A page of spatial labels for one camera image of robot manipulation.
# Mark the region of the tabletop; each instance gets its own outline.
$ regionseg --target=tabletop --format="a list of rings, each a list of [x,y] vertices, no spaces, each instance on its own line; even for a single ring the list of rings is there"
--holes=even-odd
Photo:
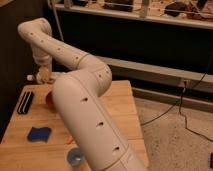
[[[11,120],[0,144],[1,171],[91,171],[86,161],[71,167],[67,153],[77,147],[68,143],[70,133],[58,113],[46,104],[52,85],[26,85],[17,101]],[[33,91],[34,98],[28,114],[17,113],[18,105],[26,91]],[[129,81],[113,81],[109,90],[100,97],[112,120],[126,136],[145,166],[149,161]],[[27,135],[32,127],[49,127],[52,133],[47,142],[30,142]]]

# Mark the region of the floor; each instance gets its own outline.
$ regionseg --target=floor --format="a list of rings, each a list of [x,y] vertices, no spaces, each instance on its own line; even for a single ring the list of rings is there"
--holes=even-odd
[[[141,123],[160,115],[171,105],[135,98]],[[213,139],[213,113],[182,108],[188,128]],[[143,126],[150,161],[149,171],[212,171],[213,143],[185,129],[178,107],[158,120]]]

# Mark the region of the wall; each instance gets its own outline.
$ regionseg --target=wall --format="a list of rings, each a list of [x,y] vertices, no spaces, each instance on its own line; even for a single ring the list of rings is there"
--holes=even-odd
[[[0,8],[0,140],[26,75],[34,73],[30,47],[17,33],[19,23],[43,16],[45,0],[15,0]]]

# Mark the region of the hole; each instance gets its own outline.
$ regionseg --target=hole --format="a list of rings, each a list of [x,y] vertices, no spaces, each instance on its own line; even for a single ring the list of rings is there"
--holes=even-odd
[[[103,122],[99,122],[96,126],[97,129],[101,128],[104,126],[104,123]]]
[[[81,101],[82,101],[82,102],[87,102],[87,101],[88,101],[88,98],[85,97],[85,98],[83,98]]]
[[[120,150],[120,147],[115,147],[112,151],[113,155],[116,155],[118,153],[118,151]]]

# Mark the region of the blue sponge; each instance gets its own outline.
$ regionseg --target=blue sponge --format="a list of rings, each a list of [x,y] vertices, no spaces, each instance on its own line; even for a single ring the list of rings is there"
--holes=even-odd
[[[32,127],[27,136],[27,139],[32,142],[34,141],[47,142],[51,131],[52,131],[51,128],[48,128],[48,127],[42,127],[42,128]]]

